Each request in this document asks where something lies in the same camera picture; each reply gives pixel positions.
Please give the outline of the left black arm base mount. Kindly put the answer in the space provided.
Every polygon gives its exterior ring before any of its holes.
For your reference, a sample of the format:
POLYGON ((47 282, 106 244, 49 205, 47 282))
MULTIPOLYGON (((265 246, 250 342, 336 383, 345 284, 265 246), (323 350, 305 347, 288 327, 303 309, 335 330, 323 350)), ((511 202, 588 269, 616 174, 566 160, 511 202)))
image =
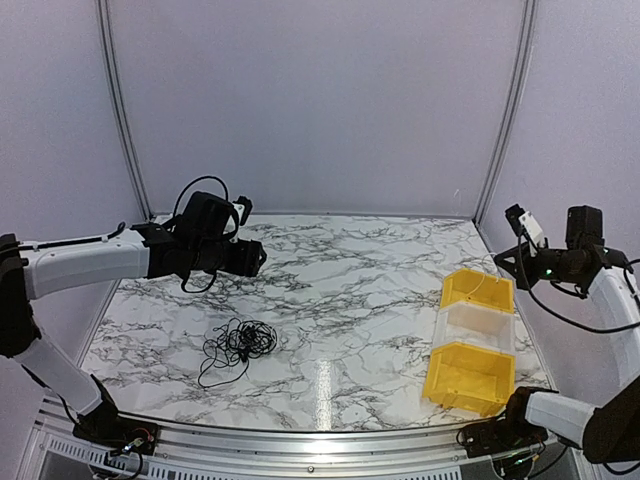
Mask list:
POLYGON ((104 427, 101 432, 88 424, 79 424, 73 428, 77 438, 96 443, 117 453, 141 453, 152 455, 155 451, 160 427, 156 423, 118 417, 116 421, 104 427))

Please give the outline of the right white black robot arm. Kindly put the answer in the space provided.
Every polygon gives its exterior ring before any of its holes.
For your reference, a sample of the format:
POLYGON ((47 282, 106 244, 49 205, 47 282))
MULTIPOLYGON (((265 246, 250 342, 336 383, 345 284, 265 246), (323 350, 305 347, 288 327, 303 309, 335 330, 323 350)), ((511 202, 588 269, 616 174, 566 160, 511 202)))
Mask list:
POLYGON ((571 284, 572 296, 592 302, 601 328, 555 317, 611 341, 620 390, 605 405, 595 406, 554 390, 519 387, 508 400, 506 418, 496 425, 495 438, 515 448, 542 428, 610 474, 629 475, 639 467, 639 286, 634 276, 639 262, 606 245, 598 208, 568 209, 563 249, 549 246, 537 220, 520 205, 509 207, 505 217, 517 243, 495 256, 496 265, 531 298, 534 286, 547 281, 560 288, 571 284))

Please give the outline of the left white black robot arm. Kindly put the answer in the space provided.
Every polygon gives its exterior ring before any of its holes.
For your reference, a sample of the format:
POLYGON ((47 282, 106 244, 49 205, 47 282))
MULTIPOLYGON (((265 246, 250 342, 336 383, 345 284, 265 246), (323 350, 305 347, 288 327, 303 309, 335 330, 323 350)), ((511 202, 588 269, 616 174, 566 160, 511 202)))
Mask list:
POLYGON ((77 435, 106 445, 130 432, 114 400, 39 328, 32 301, 76 287, 122 279, 175 276, 188 283, 195 271, 254 277, 267 259, 262 244, 242 240, 253 204, 245 196, 182 191, 187 202, 162 224, 121 224, 106 235, 53 242, 1 238, 1 354, 76 413, 77 435))

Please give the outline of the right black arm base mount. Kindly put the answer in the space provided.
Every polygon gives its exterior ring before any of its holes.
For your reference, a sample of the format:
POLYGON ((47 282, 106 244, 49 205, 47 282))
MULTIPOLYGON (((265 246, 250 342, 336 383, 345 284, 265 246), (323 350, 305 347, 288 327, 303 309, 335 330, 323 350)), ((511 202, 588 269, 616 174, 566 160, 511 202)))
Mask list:
POLYGON ((456 442, 465 449, 468 458, 542 447, 547 440, 548 433, 544 428, 526 427, 520 431, 513 429, 502 417, 467 424, 456 434, 456 442))

